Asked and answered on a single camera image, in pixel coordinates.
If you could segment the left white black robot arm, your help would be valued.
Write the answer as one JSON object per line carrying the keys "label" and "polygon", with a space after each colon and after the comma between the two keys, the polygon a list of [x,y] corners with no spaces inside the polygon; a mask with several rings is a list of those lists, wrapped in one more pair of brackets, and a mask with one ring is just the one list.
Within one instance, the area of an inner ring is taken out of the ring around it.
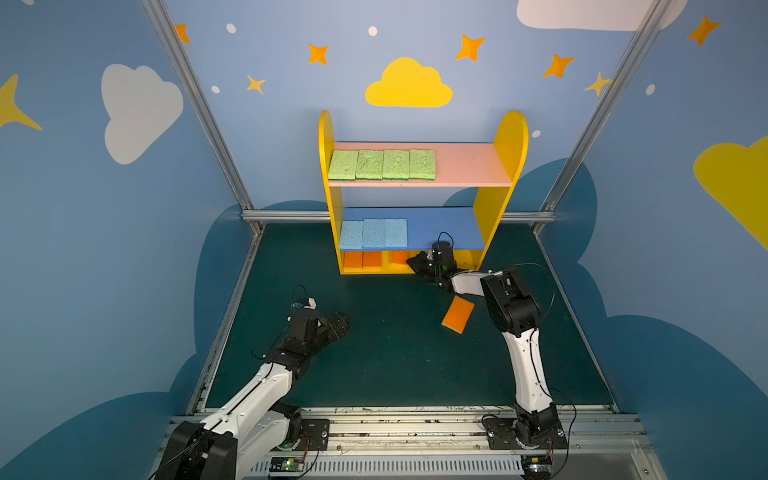
{"label": "left white black robot arm", "polygon": [[151,479],[242,479],[277,447],[302,436],[300,409],[282,402],[312,359],[349,333],[349,316],[295,309],[284,338],[254,377],[203,420],[180,423]]}

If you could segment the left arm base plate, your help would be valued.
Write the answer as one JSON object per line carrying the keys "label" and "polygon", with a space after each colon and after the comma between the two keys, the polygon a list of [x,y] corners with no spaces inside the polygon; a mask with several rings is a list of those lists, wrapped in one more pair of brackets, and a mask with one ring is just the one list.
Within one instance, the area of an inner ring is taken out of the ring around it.
{"label": "left arm base plate", "polygon": [[329,419],[303,419],[301,427],[291,425],[288,438],[274,451],[326,451],[330,439]]}

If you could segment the green sponge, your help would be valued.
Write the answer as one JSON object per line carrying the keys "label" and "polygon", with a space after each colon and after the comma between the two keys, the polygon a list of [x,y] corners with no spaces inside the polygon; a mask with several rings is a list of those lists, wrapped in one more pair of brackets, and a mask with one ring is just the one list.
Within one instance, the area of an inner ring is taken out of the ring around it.
{"label": "green sponge", "polygon": [[358,156],[358,150],[335,150],[328,168],[328,178],[332,181],[354,181]]}
{"label": "green sponge", "polygon": [[408,180],[410,178],[410,154],[408,150],[385,150],[382,178],[384,180]]}
{"label": "green sponge", "polygon": [[382,150],[360,150],[355,169],[356,180],[383,179],[384,152]]}
{"label": "green sponge", "polygon": [[436,153],[434,150],[411,149],[410,179],[434,181],[436,178]]}

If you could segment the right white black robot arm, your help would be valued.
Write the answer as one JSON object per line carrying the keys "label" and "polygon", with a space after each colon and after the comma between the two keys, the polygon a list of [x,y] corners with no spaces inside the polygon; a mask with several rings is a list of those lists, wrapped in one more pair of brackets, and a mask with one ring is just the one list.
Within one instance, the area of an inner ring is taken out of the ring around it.
{"label": "right white black robot arm", "polygon": [[415,274],[456,295],[485,299],[489,316],[507,345],[515,381],[515,438],[525,448],[554,442],[565,434],[545,379],[540,352],[544,317],[518,265],[498,271],[462,270],[452,244],[437,241],[430,252],[406,260]]}

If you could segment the blue sponge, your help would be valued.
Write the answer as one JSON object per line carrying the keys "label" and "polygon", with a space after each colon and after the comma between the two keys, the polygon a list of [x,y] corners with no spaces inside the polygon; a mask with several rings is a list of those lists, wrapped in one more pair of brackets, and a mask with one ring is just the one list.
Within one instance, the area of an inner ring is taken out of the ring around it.
{"label": "blue sponge", "polygon": [[339,246],[341,251],[363,249],[364,222],[360,220],[342,222]]}
{"label": "blue sponge", "polygon": [[386,246],[386,220],[363,220],[362,247],[364,249],[383,249]]}
{"label": "blue sponge", "polygon": [[406,219],[385,220],[385,247],[401,249],[408,245],[408,225]]}

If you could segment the orange sponge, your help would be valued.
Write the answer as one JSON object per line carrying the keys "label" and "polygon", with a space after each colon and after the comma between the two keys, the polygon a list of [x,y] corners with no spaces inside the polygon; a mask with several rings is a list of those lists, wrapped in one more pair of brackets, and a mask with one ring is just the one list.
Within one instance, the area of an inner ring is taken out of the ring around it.
{"label": "orange sponge", "polygon": [[363,253],[364,269],[381,269],[383,264],[382,253],[380,251],[365,251]]}
{"label": "orange sponge", "polygon": [[409,251],[393,251],[391,253],[391,263],[395,265],[406,265],[409,258]]}
{"label": "orange sponge", "polygon": [[441,325],[457,334],[462,334],[474,308],[474,303],[456,295],[444,315]]}
{"label": "orange sponge", "polygon": [[363,252],[347,251],[343,253],[343,270],[354,271],[363,269]]}

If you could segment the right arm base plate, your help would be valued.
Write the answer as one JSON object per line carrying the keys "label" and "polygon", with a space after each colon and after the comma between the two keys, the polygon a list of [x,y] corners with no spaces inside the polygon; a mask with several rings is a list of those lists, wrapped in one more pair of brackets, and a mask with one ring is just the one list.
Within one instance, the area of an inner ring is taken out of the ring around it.
{"label": "right arm base plate", "polygon": [[569,447],[566,433],[556,428],[531,434],[516,418],[484,415],[480,424],[491,450],[560,450]]}

